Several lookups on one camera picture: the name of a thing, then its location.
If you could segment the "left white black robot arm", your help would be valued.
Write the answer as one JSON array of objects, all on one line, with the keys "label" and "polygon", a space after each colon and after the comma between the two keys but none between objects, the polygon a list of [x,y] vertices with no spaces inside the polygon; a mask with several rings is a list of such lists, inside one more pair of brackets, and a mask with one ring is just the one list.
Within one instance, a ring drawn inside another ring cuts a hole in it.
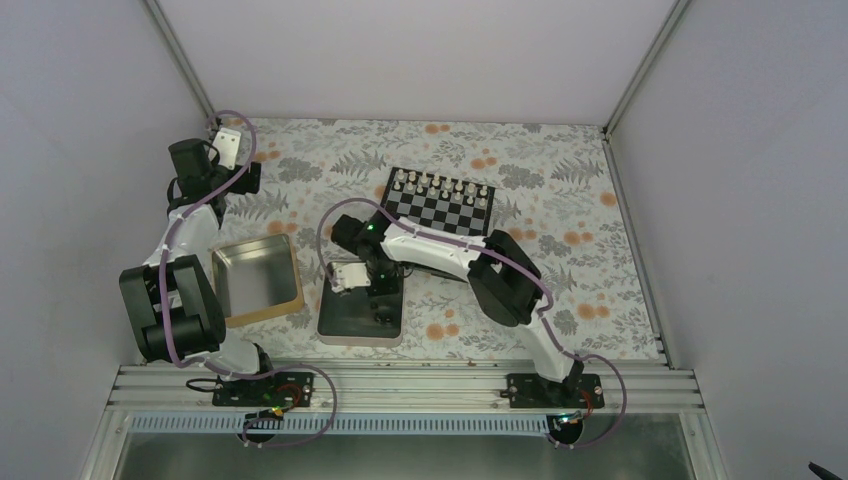
[{"label": "left white black robot arm", "polygon": [[166,191],[168,227],[154,252],[120,274],[119,287],[136,345],[146,361],[206,365],[240,378],[239,392],[255,405],[270,402],[278,377],[264,351],[227,334],[221,301],[206,275],[229,193],[259,189],[261,167],[237,164],[241,136],[223,128],[210,140],[169,146],[175,177]]}]

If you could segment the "silver tin with black pieces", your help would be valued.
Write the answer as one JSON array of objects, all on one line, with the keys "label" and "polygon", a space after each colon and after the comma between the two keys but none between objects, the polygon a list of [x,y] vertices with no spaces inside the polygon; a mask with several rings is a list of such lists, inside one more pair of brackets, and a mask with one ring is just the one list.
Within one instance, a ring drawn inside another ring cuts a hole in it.
[{"label": "silver tin with black pieces", "polygon": [[369,297],[365,288],[335,293],[324,279],[317,335],[328,345],[394,348],[403,336],[402,293]]}]

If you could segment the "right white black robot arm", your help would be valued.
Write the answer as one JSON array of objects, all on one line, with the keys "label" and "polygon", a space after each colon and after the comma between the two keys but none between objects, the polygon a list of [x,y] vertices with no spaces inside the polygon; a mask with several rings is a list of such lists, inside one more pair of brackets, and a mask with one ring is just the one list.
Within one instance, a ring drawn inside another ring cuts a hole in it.
[{"label": "right white black robot arm", "polygon": [[552,295],[537,267],[507,233],[461,236],[376,213],[366,222],[341,216],[331,240],[357,258],[330,268],[333,290],[364,289],[376,320],[385,321],[381,308],[402,292],[403,267],[452,277],[468,284],[486,317],[515,332],[530,352],[536,385],[529,401],[565,407],[581,399],[584,365],[563,353],[543,317],[551,307],[539,303]]}]

